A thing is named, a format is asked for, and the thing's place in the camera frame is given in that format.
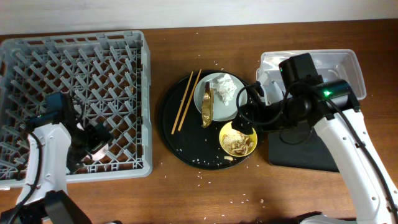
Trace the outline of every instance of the bowl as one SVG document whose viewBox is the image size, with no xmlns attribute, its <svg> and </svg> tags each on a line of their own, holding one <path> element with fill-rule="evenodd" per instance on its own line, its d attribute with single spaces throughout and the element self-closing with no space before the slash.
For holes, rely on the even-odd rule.
<svg viewBox="0 0 398 224">
<path fill-rule="evenodd" d="M 249 134 L 249 135 L 248 135 L 248 137 L 253 141 L 253 146 L 252 146 L 252 148 L 250 148 L 250 149 L 248 150 L 248 153 L 245 154 L 245 155 L 235 155 L 235 154 L 231 154 L 231 153 L 229 153 L 229 152 L 224 148 L 223 136 L 224 136 L 225 134 L 234 134 L 234 133 L 236 133 L 236 132 L 237 132 L 237 130 L 235 130 L 235 129 L 232 128 L 232 121 L 226 123 L 226 124 L 223 126 L 223 128 L 221 128 L 220 134 L 218 135 L 218 140 L 220 141 L 221 147 L 224 149 L 224 151 L 225 151 L 226 153 L 228 153 L 229 155 L 234 156 L 234 157 L 243 157 L 243 156 L 249 155 L 250 153 L 252 153 L 252 152 L 254 151 L 254 149 L 255 149 L 256 146 L 257 146 L 257 133 L 256 133 L 256 130 L 254 130 L 254 128 L 253 128 L 253 134 Z"/>
</svg>

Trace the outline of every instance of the chopstick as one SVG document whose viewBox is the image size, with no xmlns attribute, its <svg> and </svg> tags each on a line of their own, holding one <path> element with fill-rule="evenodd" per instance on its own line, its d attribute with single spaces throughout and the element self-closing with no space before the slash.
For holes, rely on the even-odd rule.
<svg viewBox="0 0 398 224">
<path fill-rule="evenodd" d="M 175 121 L 174 121 L 172 134 L 174 134 L 175 128 L 177 127 L 178 119 L 180 117 L 180 113 L 181 113 L 181 109 L 182 109 L 182 106 L 183 106 L 184 101 L 185 101 L 185 97 L 187 96 L 187 92 L 188 92 L 188 89 L 189 89 L 189 84 L 191 83 L 192 75 L 193 75 L 193 71 L 191 72 L 191 76 L 189 76 L 188 84 L 187 84 L 187 87 L 185 89 L 184 96 L 182 97 L 180 109 L 178 109 L 177 117 L 175 118 Z"/>
<path fill-rule="evenodd" d="M 193 96 L 193 92 L 195 92 L 195 88 L 197 87 L 198 80 L 199 80 L 199 77 L 200 77 L 200 73 L 201 73 L 201 70 L 199 71 L 199 74 L 198 74 L 198 76 L 197 76 L 197 79 L 196 79 L 196 81 L 195 81 L 195 84 L 194 84 L 194 86 L 193 86 L 193 89 L 192 89 L 192 91 L 191 91 L 191 95 L 189 96 L 188 103 L 187 103 L 187 105 L 186 105 L 186 107 L 185 107 L 184 114 L 182 115 L 182 118 L 181 118 L 180 126 L 178 127 L 178 131 L 181 130 L 182 124 L 184 123 L 185 115 L 187 115 L 187 111 L 188 111 L 188 108 L 189 108 L 189 104 L 191 103 L 192 96 Z"/>
</svg>

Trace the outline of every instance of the gold wrapper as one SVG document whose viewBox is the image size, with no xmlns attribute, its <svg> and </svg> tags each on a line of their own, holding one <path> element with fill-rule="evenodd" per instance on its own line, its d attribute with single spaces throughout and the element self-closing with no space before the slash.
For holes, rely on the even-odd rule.
<svg viewBox="0 0 398 224">
<path fill-rule="evenodd" d="M 213 102 L 214 102 L 214 91 L 211 87 L 210 82 L 206 82 L 205 94 L 203 95 L 203 101 L 201 104 L 201 120 L 202 127 L 207 128 L 213 120 Z"/>
</svg>

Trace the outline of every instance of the wooden table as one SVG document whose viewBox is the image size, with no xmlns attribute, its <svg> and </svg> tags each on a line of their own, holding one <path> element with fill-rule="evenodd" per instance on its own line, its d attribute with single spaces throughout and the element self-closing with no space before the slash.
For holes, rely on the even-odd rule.
<svg viewBox="0 0 398 224">
<path fill-rule="evenodd" d="M 199 68 L 223 68 L 253 82 L 261 54 L 267 51 L 355 51 L 368 92 L 361 101 L 368 132 L 398 185 L 398 20 L 154 29 L 144 33 L 152 64 L 154 170 L 141 179 L 69 184 L 69 196 L 93 223 L 265 223 L 315 210 L 330 217 L 354 217 L 339 174 L 270 166 L 267 144 L 238 166 L 206 171 L 179 161 L 160 140 L 154 118 L 163 94 L 174 82 Z M 0 192 L 0 210 L 13 207 L 20 191 Z"/>
</svg>

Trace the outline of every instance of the black tray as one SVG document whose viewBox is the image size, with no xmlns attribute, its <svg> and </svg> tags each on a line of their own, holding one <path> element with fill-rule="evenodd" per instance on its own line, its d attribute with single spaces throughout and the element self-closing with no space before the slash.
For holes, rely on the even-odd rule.
<svg viewBox="0 0 398 224">
<path fill-rule="evenodd" d="M 225 71 L 206 70 L 202 71 L 200 76 L 203 78 L 207 75 L 217 72 L 233 75 Z M 224 159 L 224 156 L 229 155 L 221 148 L 220 142 L 218 140 L 218 135 L 221 128 L 229 121 L 212 121 L 207 128 L 203 128 L 201 126 L 201 114 L 197 110 L 193 99 L 190 103 L 181 131 L 177 130 L 196 77 L 197 72 L 192 76 L 190 88 L 188 89 L 180 119 L 178 120 L 178 124 L 173 135 L 171 135 L 171 131 L 178 109 L 180 108 L 182 96 L 187 87 L 189 76 L 186 76 L 178 81 L 165 94 L 158 114 L 158 127 L 161 138 L 165 145 L 177 158 L 190 166 L 206 170 L 217 170 L 229 168 L 239 164 L 245 160 L 247 156 L 235 157 L 234 161 Z M 257 136 L 257 147 L 259 147 L 260 143 L 262 142 L 262 135 L 257 134 Z"/>
</svg>

